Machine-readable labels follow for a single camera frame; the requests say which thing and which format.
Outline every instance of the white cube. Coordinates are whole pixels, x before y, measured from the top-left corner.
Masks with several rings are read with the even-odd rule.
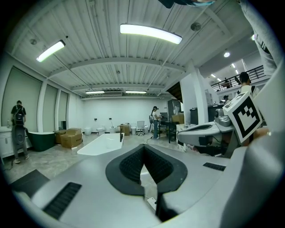
[[[237,95],[223,107],[231,119],[240,142],[244,142],[261,125],[262,119],[250,92]]]

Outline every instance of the chair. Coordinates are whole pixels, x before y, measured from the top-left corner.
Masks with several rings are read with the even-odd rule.
[[[144,121],[137,122],[137,135],[144,135]]]

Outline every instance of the rectangular light fixture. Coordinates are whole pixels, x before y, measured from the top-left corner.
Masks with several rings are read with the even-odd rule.
[[[135,24],[120,25],[120,32],[122,34],[137,34],[137,35],[156,37],[156,38],[163,39],[163,40],[175,43],[175,44],[180,44],[182,40],[182,37],[174,33],[170,33],[168,31],[165,31],[159,28],[153,28],[153,27],[135,25]]]
[[[126,91],[126,94],[146,94],[146,91]]]
[[[57,52],[58,50],[64,48],[65,43],[60,40],[58,41],[55,45],[51,46],[49,49],[47,49],[46,51],[44,51],[38,58],[37,60],[39,62],[42,62],[43,60],[45,60],[47,57],[49,57],[50,55],[52,55],[53,53]]]
[[[86,94],[104,94],[104,91],[86,91]]]

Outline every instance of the roller shade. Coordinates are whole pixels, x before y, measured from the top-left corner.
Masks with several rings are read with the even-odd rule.
[[[54,131],[55,119],[55,101],[57,98],[57,89],[46,86],[44,109],[43,109],[43,130],[44,132]]]
[[[1,124],[7,126],[11,111],[17,101],[22,101],[26,109],[27,121],[25,127],[37,132],[37,104],[41,90],[41,81],[25,74],[17,68],[12,68],[9,74],[3,96]]]
[[[58,121],[66,121],[66,105],[68,94],[61,92],[58,108]]]

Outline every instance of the white bathtub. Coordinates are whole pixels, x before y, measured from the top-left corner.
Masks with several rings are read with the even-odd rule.
[[[124,133],[122,133],[122,135],[123,139],[120,142],[120,133],[102,134],[85,147],[77,151],[79,159],[85,159],[89,156],[96,156],[121,149],[124,142]]]

